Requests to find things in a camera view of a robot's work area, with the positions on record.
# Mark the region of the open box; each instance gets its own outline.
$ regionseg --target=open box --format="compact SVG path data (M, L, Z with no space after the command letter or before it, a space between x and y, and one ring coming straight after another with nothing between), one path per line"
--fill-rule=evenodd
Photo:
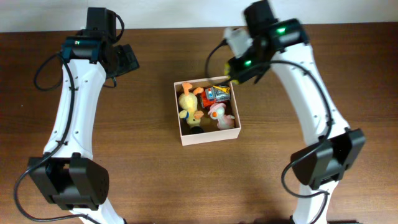
M214 77L211 80L215 83L220 83L222 81L227 80L228 77ZM217 120L211 119L207 113L208 110L203 108L199 97L200 94L197 95L198 98L198 110L202 110L204 112L204 116L201 118L200 126L204 129L204 133L201 134L189 134L190 127L189 125L183 120L180 119L178 113L182 110L181 107L178 105L178 98L183 93L182 83L189 82L192 84L192 92L197 87L203 87L206 89L207 87L211 86L211 83L208 81L207 78L198 79L198 80L187 80L183 82L176 82L174 83L174 92L175 92L175 104L177 106L177 118L178 123L180 126L180 137L183 146L191 145L191 144L198 144L204 142L213 142L213 141L221 141L227 139L236 139L241 131L241 122L239 119L238 108L236 106L235 95L232 83L229 82L228 86L230 87L231 99L226 103L227 107L225 110L225 114L233 115L235 117L235 128L227 129L227 130L219 130L217 128Z

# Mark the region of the wooden table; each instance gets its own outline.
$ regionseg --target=wooden table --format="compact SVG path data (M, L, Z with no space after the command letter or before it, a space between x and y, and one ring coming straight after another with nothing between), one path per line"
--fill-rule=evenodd
M331 97L367 143L333 194L329 220L397 223L398 23L305 26ZM32 78L74 32L0 34L0 223L31 223L18 213L12 188L30 156L40 156L60 98ZM203 78L205 59L222 28L127 30L141 65L103 89L93 133L94 160L110 174L109 199L128 223L238 223L288 218L297 199L280 173L305 145L299 121L277 77L235 88L242 122L239 138L182 147L173 82ZM211 73L231 57L215 53ZM39 81L58 80L52 62ZM292 173L288 183L298 190ZM49 205L30 179L21 201L37 217L66 215ZM61 223L80 223L79 220Z

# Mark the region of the toy car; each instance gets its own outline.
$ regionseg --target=toy car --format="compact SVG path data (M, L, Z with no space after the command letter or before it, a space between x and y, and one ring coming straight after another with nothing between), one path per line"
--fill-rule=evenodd
M215 103L222 103L230 99L231 94L228 86L209 87L200 95L200 103L203 108L208 108Z

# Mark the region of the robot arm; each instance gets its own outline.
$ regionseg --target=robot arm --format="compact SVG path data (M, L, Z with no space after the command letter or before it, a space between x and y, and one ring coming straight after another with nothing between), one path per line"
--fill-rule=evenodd
M116 37L116 18L123 34L124 24L113 11L88 8L86 29L67 37L62 45L58 56L63 62L63 86L54 128L44 156L31 157L28 171L21 176L29 174L48 203L69 210L75 215L66 218L80 217L83 223L126 223L108 199L108 171L92 161L91 149L96 105L105 80L139 68L130 45L113 46L121 37ZM27 214L17 199L22 178L14 189L22 214L37 222L65 219Z
M301 183L299 195L317 194L298 199L290 222L327 224L330 196L323 197L321 193L330 195L333 192L363 147L364 135L360 129L351 131L336 109L315 65L309 39L298 20L278 22L267 1L253 3L244 11L244 16L250 35L243 29L227 28L224 32L225 42L235 56L226 66L230 80L243 83L257 76L257 83L270 68L279 77L295 108L308 146L291 157L290 164L296 165L290 167Z

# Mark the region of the pink toy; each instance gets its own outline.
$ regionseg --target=pink toy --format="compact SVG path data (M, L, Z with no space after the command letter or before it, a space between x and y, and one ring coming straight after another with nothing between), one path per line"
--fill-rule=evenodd
M226 105L224 103L215 103L210 107L208 115L212 119L217 119L217 127L220 130L227 130L235 127L235 117L232 115L225 115Z

